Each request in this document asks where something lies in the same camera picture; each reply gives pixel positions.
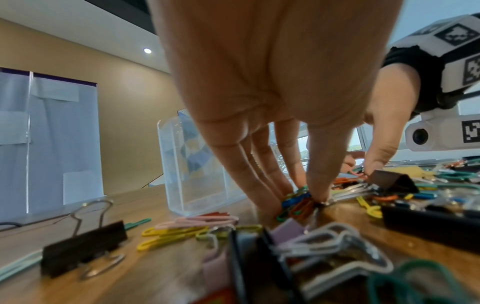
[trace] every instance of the clear plastic container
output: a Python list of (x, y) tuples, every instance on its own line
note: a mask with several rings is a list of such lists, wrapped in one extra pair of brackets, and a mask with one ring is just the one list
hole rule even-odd
[(160, 128), (161, 163), (168, 208), (182, 216), (208, 213), (246, 198), (205, 144), (190, 116)]

